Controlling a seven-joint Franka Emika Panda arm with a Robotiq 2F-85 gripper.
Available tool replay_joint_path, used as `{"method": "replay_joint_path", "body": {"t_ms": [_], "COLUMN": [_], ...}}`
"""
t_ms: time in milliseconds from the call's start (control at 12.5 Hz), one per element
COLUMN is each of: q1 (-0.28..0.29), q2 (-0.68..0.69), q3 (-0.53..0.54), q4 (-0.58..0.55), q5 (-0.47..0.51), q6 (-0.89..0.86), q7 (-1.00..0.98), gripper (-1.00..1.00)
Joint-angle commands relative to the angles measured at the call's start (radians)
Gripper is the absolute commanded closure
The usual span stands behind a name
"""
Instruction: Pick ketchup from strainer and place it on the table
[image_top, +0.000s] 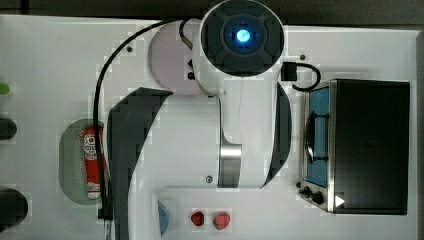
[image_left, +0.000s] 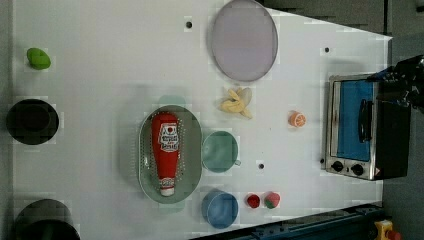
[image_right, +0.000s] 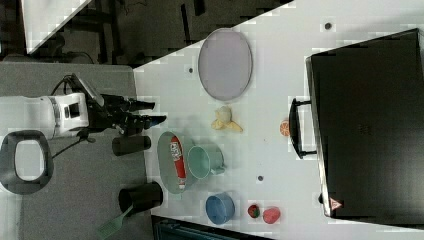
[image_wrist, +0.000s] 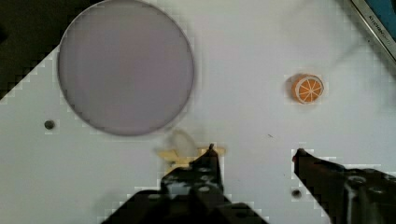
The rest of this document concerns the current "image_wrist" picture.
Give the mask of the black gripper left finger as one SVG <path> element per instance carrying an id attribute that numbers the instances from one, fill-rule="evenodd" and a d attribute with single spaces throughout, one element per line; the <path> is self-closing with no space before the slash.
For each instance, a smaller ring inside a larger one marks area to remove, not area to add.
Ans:
<path id="1" fill-rule="evenodd" d="M 268 224 L 245 203 L 224 195 L 219 154 L 208 150 L 161 180 L 158 190 L 141 190 L 102 224 Z"/>

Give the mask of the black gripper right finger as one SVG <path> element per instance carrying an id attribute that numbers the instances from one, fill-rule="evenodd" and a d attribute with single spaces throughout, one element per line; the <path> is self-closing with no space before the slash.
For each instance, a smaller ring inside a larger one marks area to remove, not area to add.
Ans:
<path id="1" fill-rule="evenodd" d="M 302 148 L 292 157 L 294 173 L 332 224 L 396 224 L 396 182 L 376 169 L 347 169 Z"/>

